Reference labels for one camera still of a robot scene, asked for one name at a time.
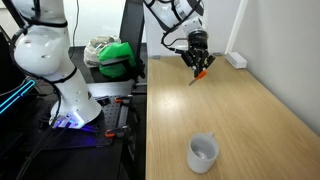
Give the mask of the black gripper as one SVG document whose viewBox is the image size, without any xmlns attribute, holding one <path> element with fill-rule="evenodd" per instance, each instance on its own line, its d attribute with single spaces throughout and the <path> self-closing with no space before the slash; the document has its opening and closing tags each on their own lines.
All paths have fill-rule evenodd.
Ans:
<svg viewBox="0 0 320 180">
<path fill-rule="evenodd" d="M 215 57 L 208 52 L 208 34 L 204 30 L 196 30 L 188 34 L 188 48 L 181 54 L 188 67 L 193 70 L 194 78 L 200 73 L 200 68 L 207 70 L 214 62 Z"/>
</svg>

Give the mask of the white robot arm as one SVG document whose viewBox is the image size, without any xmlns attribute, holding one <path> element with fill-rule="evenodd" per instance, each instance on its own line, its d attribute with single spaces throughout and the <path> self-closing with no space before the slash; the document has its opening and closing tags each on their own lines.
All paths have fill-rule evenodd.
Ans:
<svg viewBox="0 0 320 180">
<path fill-rule="evenodd" d="M 208 54 L 208 34 L 203 23 L 203 0 L 142 0 L 165 34 L 181 27 L 188 48 L 173 51 L 201 78 L 213 61 Z M 51 109 L 53 127 L 80 129 L 101 112 L 101 105 L 88 89 L 81 71 L 71 62 L 68 22 L 63 0 L 12 0 L 25 22 L 14 35 L 13 60 L 26 74 L 41 78 L 58 91 Z"/>
</svg>

